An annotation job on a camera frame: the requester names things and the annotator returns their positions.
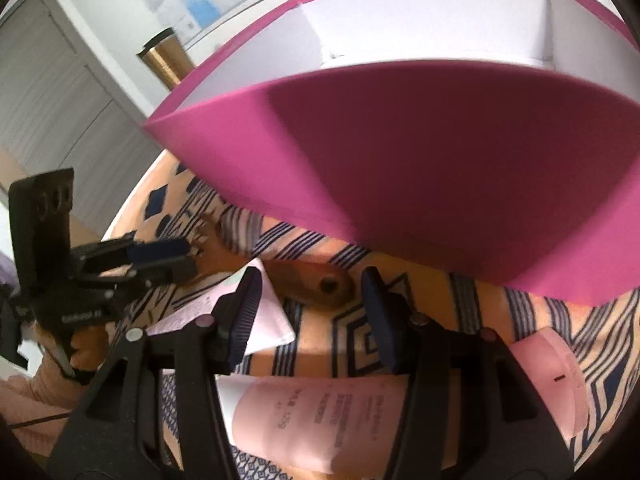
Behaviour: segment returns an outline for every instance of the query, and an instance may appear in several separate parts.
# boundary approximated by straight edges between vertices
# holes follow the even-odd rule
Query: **round hole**
[[[60,211],[60,206],[62,205],[62,193],[59,187],[53,190],[53,197],[51,199],[53,202],[53,211]]]
[[[49,200],[47,199],[46,193],[40,194],[40,199],[38,200],[38,216],[40,220],[44,220],[44,217],[47,216],[47,211],[49,210]]]
[[[323,278],[320,280],[320,290],[325,294],[333,294],[338,290],[338,282],[335,278]]]

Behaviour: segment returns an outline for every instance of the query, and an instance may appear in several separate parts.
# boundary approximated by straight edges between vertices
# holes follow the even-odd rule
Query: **patterned tablecloth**
[[[576,467],[609,431],[638,380],[640,289],[591,308],[420,266],[233,206],[167,152],[133,192],[110,234],[135,231],[141,240],[191,238],[202,213],[220,221],[223,238],[235,251],[261,258],[331,262],[348,269],[356,283],[365,267],[376,266],[390,290],[450,330],[474,333],[489,326],[508,344],[542,327],[553,327],[578,358],[590,394],[587,429],[571,442]],[[220,279],[212,276],[191,288],[166,286],[151,291],[129,307],[116,338],[130,327],[144,328],[168,316]],[[297,339],[246,357],[239,372],[306,377],[385,372],[358,299],[333,312],[290,300],[284,300],[283,306]],[[162,403],[166,438],[175,450],[172,375],[165,377]],[[242,480],[326,476],[281,467],[237,449],[233,453]]]

